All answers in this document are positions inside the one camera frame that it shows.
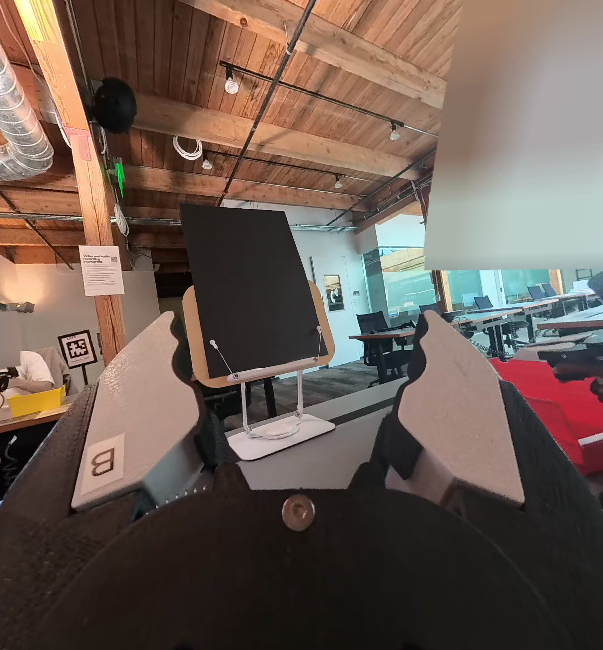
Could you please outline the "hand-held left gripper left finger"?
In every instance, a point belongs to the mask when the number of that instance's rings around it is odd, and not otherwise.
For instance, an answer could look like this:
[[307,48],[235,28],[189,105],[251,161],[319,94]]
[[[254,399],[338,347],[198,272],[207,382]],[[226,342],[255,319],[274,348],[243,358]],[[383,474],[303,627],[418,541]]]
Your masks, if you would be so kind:
[[107,366],[87,427],[74,510],[131,492],[152,507],[193,493],[216,462],[217,421],[192,376],[184,327],[172,311]]

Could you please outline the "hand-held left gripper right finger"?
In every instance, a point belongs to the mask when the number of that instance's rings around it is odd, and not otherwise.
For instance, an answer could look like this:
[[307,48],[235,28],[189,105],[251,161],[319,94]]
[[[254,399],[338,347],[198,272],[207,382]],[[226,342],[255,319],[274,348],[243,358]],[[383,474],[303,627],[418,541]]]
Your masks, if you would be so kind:
[[383,464],[376,494],[395,509],[452,509],[465,495],[525,505],[498,375],[435,313],[419,318],[408,379],[373,450]]

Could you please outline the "red plastic bin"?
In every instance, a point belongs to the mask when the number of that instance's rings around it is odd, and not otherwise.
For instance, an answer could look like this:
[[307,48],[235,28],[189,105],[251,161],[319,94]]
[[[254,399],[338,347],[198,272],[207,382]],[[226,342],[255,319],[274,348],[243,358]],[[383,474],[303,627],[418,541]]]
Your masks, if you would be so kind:
[[603,404],[590,392],[590,380],[561,383],[544,362],[489,362],[516,386],[582,475],[603,471]]

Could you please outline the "black white marker sign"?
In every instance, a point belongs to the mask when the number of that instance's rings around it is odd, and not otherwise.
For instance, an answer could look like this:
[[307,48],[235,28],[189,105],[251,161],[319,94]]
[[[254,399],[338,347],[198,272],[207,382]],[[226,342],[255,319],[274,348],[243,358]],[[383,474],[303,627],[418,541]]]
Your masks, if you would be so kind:
[[57,338],[60,351],[69,369],[80,369],[84,385],[89,384],[86,368],[99,361],[88,329]]

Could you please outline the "yellow plastic bin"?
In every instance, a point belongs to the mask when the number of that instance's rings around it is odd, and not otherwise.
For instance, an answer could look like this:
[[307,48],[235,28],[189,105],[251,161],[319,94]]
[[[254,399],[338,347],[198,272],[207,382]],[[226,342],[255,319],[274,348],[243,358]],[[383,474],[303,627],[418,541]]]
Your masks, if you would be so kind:
[[60,408],[66,397],[66,386],[40,393],[13,395],[7,399],[12,417],[23,417],[47,410]]

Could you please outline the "wooden office desk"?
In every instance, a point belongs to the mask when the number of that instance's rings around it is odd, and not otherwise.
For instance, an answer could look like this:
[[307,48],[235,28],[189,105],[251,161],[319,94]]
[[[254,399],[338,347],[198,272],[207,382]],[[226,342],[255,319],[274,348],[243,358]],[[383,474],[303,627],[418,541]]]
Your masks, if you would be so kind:
[[414,327],[407,327],[349,336],[349,339],[362,342],[365,365],[377,369],[378,378],[368,385],[369,388],[385,384],[394,378],[401,378],[403,369],[406,369],[411,361],[412,351],[405,350],[403,346],[400,350],[394,350],[394,341],[411,339],[414,332]]
[[65,397],[62,405],[57,408],[38,411],[36,413],[30,413],[18,417],[0,418],[0,434],[13,432],[20,428],[27,428],[34,425],[56,422],[62,417],[65,412],[69,410],[70,405],[75,402],[78,397],[80,397],[80,394],[74,394]]

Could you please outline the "white paper notice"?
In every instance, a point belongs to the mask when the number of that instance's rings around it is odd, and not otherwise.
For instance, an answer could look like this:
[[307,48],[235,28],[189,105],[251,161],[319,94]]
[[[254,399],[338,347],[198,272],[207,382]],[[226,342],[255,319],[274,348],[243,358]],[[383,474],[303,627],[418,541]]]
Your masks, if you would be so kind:
[[86,297],[125,294],[118,246],[79,246],[80,266]]

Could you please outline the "book stand with black sheet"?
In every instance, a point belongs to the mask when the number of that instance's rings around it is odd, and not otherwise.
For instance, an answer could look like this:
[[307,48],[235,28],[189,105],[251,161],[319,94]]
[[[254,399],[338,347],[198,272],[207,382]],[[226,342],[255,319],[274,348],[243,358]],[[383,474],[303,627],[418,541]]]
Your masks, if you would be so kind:
[[[192,286],[182,309],[194,378],[240,387],[243,432],[229,437],[242,461],[256,461],[334,430],[304,412],[303,371],[335,355],[322,294],[306,277],[282,211],[180,205]],[[247,385],[297,374],[293,415],[250,427]]]

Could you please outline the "black round ribbed dome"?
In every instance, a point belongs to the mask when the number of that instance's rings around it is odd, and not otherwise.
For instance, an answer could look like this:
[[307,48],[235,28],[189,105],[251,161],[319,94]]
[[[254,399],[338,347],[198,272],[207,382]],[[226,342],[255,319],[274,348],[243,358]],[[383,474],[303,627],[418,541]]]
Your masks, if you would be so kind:
[[126,133],[134,123],[137,102],[131,87],[116,77],[102,79],[94,94],[94,117],[112,134]]

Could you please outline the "silver ventilation duct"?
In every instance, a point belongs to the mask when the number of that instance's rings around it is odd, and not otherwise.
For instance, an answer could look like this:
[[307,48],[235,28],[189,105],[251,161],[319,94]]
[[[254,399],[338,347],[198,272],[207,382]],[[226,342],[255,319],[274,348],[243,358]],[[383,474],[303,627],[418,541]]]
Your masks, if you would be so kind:
[[0,44],[0,181],[19,181],[47,172],[53,146]]

